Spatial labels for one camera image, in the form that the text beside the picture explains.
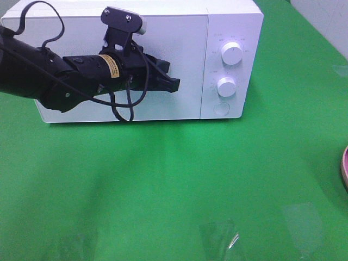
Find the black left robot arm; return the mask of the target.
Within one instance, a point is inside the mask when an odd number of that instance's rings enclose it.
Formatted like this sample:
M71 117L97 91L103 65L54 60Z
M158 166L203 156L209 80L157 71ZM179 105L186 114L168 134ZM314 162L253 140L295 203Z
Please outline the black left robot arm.
M45 108L65 113L107 91L121 91L131 79L134 91L176 92L180 80L167 75L170 63L132 46L130 55L60 57L32 47L1 27L1 92L38 100Z

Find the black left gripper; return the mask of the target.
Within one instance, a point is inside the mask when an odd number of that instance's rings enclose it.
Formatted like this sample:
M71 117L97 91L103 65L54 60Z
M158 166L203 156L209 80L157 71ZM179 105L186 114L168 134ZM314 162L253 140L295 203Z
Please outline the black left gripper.
M180 79L163 77L161 70L168 73L170 63L143 53L143 48L137 50L131 47L130 55L123 55L122 51L105 51L99 53L99 57L106 63L105 72L101 74L101 82L111 87L114 91L124 90L126 80L131 77L130 89L142 91L145 87L146 65L149 66L148 91L177 92Z

